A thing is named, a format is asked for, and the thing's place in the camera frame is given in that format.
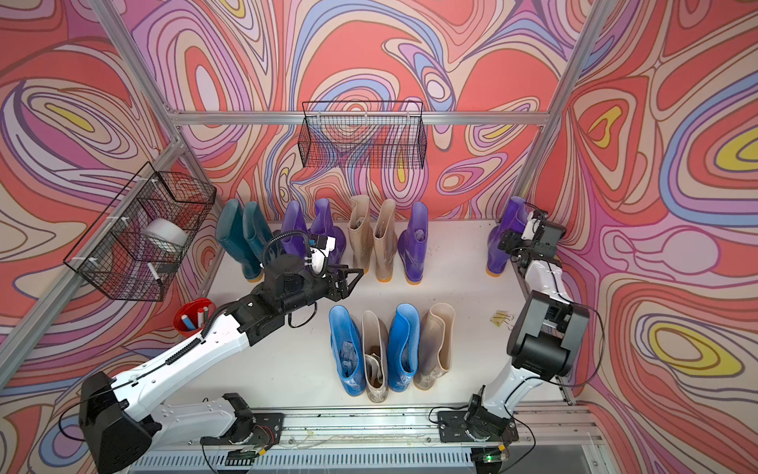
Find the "purple rain boot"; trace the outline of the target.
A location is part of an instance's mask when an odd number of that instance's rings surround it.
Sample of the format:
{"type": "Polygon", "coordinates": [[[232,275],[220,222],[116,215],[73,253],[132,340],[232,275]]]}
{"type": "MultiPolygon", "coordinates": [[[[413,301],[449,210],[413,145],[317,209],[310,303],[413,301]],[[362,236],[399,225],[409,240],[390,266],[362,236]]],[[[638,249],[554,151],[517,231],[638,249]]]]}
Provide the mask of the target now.
{"type": "Polygon", "coordinates": [[[287,233],[287,236],[280,240],[284,252],[304,259],[307,254],[307,227],[303,209],[298,201],[288,204],[280,231],[282,234],[287,233]]]}
{"type": "Polygon", "coordinates": [[[407,228],[398,241],[398,253],[410,284],[419,284],[424,276],[428,250],[428,208],[421,201],[413,204],[407,228]]]}
{"type": "Polygon", "coordinates": [[[510,258],[508,251],[517,247],[528,221],[529,211],[523,197],[511,197],[497,226],[488,237],[487,272],[499,276],[510,258]]]}
{"type": "Polygon", "coordinates": [[[343,253],[347,248],[347,237],[343,229],[335,225],[331,210],[331,204],[328,199],[317,199],[314,203],[315,217],[311,225],[311,233],[334,237],[336,241],[335,249],[329,254],[329,263],[331,265],[341,264],[343,253]]]}

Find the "teal rain boot yellow sole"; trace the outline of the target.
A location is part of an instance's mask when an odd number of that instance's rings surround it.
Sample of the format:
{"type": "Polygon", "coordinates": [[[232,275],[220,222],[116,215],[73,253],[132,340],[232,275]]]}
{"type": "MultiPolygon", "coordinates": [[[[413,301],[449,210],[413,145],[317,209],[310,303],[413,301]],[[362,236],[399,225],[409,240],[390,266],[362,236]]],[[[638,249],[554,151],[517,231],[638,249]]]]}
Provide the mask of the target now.
{"type": "Polygon", "coordinates": [[[249,282],[260,280],[262,269],[259,259],[245,239],[243,207],[238,199],[229,199],[218,217],[216,241],[240,267],[249,282]]]}

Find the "blue rain boot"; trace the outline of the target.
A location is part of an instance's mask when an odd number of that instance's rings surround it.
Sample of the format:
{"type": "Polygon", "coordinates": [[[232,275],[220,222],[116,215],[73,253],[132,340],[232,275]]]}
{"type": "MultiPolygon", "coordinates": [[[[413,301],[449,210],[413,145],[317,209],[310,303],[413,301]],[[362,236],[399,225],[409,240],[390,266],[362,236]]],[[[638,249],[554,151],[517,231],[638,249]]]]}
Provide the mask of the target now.
{"type": "Polygon", "coordinates": [[[357,325],[341,305],[330,310],[329,323],[330,344],[341,385],[348,395],[359,396],[366,389],[366,380],[357,325]]]}
{"type": "Polygon", "coordinates": [[[418,371],[420,314],[412,304],[397,306],[389,333],[388,384],[395,392],[405,391],[418,371]]]}

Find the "beige rain boot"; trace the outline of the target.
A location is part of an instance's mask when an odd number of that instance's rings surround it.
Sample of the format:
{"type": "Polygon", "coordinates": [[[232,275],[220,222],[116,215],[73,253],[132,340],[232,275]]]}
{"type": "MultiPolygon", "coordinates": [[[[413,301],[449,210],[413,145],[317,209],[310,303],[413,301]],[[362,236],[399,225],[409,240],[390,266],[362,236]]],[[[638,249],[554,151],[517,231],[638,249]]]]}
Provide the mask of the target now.
{"type": "Polygon", "coordinates": [[[363,313],[362,350],[367,397],[372,403],[382,403],[388,396],[388,330],[372,311],[363,313]]]}
{"type": "Polygon", "coordinates": [[[452,338],[456,311],[445,302],[434,304],[420,325],[418,370],[414,384],[420,390],[430,390],[452,366],[452,338]]]}
{"type": "Polygon", "coordinates": [[[395,230],[395,211],[396,201],[386,199],[381,205],[373,230],[375,274],[379,282],[390,282],[393,276],[398,240],[395,230]]]}
{"type": "Polygon", "coordinates": [[[349,218],[349,244],[353,251],[353,266],[367,273],[373,251],[373,237],[370,224],[370,199],[361,195],[351,198],[349,218]]]}

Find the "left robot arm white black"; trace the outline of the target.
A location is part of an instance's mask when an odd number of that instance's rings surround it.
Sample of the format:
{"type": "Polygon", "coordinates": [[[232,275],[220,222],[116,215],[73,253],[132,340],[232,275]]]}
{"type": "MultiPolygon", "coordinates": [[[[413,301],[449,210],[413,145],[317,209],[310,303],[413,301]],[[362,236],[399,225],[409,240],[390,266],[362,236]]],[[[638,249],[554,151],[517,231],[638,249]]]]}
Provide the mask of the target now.
{"type": "Polygon", "coordinates": [[[78,426],[101,473],[118,473],[144,454],[168,444],[208,440],[227,446],[250,444],[261,434],[267,446],[278,438],[263,427],[237,393],[197,404],[166,404],[197,376],[264,340],[287,316],[319,300],[348,298],[361,269],[327,265],[313,271],[296,255],[267,264],[251,292],[220,306],[205,327],[162,355],[108,376],[100,371],[82,384],[78,426]]]}

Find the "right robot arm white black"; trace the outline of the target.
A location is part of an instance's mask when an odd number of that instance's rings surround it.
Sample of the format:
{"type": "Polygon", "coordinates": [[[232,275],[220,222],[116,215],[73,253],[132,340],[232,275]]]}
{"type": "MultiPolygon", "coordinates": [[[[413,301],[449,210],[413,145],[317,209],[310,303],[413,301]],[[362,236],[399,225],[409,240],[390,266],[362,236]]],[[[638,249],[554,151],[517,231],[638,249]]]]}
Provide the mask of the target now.
{"type": "Polygon", "coordinates": [[[465,433],[477,442],[517,439],[514,413],[534,388],[569,374],[590,320],[572,301],[556,258],[564,226],[531,217],[520,237],[499,246],[513,258],[529,294],[507,342],[509,363],[493,383],[474,394],[464,415],[465,433]]]}

